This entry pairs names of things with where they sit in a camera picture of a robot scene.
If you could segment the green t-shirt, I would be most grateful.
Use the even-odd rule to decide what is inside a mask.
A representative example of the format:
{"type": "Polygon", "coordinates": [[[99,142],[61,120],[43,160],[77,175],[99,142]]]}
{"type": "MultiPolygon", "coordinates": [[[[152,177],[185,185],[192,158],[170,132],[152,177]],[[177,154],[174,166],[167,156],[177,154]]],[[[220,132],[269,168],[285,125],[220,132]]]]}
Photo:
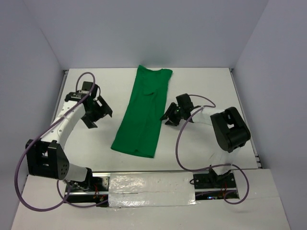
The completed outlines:
{"type": "Polygon", "coordinates": [[[154,158],[172,74],[170,69],[151,70],[138,66],[129,104],[111,145],[112,150],[154,158]]]}

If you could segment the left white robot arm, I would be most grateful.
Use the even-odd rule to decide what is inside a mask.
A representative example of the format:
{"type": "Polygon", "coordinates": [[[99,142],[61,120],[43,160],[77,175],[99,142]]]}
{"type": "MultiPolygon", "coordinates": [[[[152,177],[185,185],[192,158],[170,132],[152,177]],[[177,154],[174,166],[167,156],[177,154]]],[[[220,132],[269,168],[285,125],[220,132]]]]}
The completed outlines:
{"type": "Polygon", "coordinates": [[[100,95],[100,87],[92,82],[85,81],[80,90],[68,93],[51,129],[37,141],[29,140],[26,144],[30,175],[66,180],[83,191],[93,188],[97,180],[93,178],[92,170],[70,163],[64,147],[79,121],[83,121],[88,129],[96,128],[99,119],[112,116],[112,113],[100,95]]]}

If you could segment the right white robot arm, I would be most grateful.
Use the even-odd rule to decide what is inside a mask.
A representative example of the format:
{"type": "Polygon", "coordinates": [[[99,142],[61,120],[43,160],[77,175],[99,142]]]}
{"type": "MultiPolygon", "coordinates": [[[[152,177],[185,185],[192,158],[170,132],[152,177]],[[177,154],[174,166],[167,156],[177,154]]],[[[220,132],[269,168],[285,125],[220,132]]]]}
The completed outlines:
{"type": "Polygon", "coordinates": [[[200,95],[181,94],[176,97],[177,102],[172,102],[160,120],[165,124],[177,127],[184,120],[179,131],[175,156],[178,165],[185,171],[213,171],[208,176],[211,186],[220,187],[225,182],[225,174],[230,173],[234,167],[233,161],[237,153],[251,139],[251,133],[244,119],[235,107],[224,110],[217,109],[216,104],[200,95]],[[215,147],[211,155],[209,166],[200,169],[188,169],[179,160],[178,147],[181,135],[188,123],[205,124],[213,128],[213,145],[215,147]]]}

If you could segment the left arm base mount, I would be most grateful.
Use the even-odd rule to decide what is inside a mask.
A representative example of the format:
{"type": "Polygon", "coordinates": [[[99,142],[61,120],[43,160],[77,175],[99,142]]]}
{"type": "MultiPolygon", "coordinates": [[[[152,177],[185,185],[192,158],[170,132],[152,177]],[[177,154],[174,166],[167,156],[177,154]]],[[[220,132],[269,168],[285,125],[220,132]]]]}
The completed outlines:
{"type": "Polygon", "coordinates": [[[108,207],[109,173],[93,173],[89,184],[69,182],[63,196],[69,192],[66,203],[74,207],[108,207]]]}

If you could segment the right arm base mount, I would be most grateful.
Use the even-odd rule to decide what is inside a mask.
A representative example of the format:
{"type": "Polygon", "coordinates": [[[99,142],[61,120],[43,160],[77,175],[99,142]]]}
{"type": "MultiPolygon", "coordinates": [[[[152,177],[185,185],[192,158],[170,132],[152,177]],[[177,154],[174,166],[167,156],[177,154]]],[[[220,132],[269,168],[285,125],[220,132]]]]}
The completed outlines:
{"type": "Polygon", "coordinates": [[[196,200],[239,199],[231,170],[222,175],[218,175],[213,169],[197,172],[189,183],[194,186],[196,200]]]}

